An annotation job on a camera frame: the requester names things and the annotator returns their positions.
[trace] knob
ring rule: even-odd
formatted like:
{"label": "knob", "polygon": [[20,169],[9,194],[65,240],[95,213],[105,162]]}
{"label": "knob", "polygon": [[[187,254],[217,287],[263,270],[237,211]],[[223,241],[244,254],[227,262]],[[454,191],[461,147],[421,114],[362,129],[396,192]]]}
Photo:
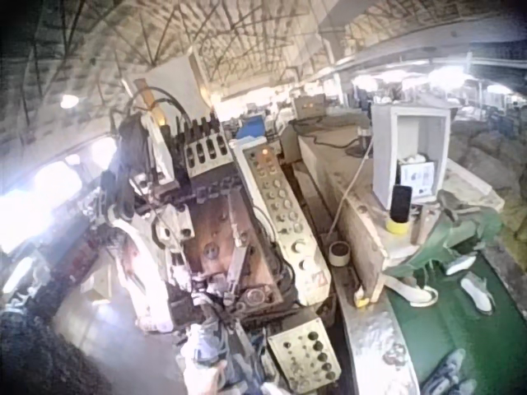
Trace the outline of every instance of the knob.
{"label": "knob", "polygon": [[305,241],[304,240],[297,240],[292,245],[292,250],[295,253],[304,253],[305,252]]}

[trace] industrial machine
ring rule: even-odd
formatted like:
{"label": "industrial machine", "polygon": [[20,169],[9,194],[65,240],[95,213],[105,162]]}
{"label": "industrial machine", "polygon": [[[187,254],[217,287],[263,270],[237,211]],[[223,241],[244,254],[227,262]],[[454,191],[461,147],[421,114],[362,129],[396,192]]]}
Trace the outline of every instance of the industrial machine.
{"label": "industrial machine", "polygon": [[[129,114],[101,175],[99,211],[119,230],[119,278],[137,325],[191,328],[185,359],[227,360],[222,387],[229,393],[259,393],[263,381],[280,380],[278,371],[297,393],[337,380],[340,368],[315,313],[329,297],[331,275],[272,147],[265,137],[228,142],[214,114],[191,120],[174,97],[164,102],[180,110],[179,132],[158,126],[152,111]],[[282,327],[285,318],[293,323]],[[304,334],[325,357],[285,357],[280,336]],[[268,342],[278,366],[261,356]]]}

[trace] factory ceiling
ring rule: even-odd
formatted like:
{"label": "factory ceiling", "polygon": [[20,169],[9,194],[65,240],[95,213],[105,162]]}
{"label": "factory ceiling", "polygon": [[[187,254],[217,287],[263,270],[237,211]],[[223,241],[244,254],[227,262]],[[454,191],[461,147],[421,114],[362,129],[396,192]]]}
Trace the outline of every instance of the factory ceiling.
{"label": "factory ceiling", "polygon": [[[218,89],[257,76],[278,84],[395,37],[502,12],[500,0],[17,3],[19,12],[2,11],[0,156],[13,144],[23,149],[46,136],[79,133],[107,117],[128,99],[121,76],[190,47]],[[60,108],[65,93],[82,98],[75,109]]]}

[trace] workbench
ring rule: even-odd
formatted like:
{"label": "workbench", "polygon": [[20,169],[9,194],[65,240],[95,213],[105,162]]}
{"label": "workbench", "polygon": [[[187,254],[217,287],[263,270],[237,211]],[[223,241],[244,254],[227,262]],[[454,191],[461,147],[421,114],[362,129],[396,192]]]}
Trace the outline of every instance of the workbench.
{"label": "workbench", "polygon": [[[301,157],[332,216],[335,215],[338,203],[361,159],[348,156],[344,149],[320,143],[341,146],[356,136],[357,126],[349,125],[309,132],[299,137]],[[388,267],[400,264],[419,249],[419,246],[413,243],[419,223],[417,218],[411,217],[406,235],[389,233],[385,228],[388,212],[372,192],[372,180],[373,160],[368,159],[354,188],[345,198],[338,220],[338,230],[352,247],[353,265],[361,278],[366,296],[375,303],[379,300],[385,284],[382,272]],[[448,160],[446,166],[443,189],[469,205],[492,207],[497,211],[503,208],[503,199],[490,185],[452,160]],[[427,219],[425,237],[439,214],[439,210],[436,210]]]}

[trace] gloved hand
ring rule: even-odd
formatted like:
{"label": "gloved hand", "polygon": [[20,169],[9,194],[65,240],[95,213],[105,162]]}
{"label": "gloved hand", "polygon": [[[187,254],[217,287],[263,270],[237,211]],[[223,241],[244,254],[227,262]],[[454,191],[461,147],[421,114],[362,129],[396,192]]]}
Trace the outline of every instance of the gloved hand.
{"label": "gloved hand", "polygon": [[218,381],[226,366],[226,360],[220,360],[212,368],[203,368],[187,361],[183,378],[189,395],[217,395]]}

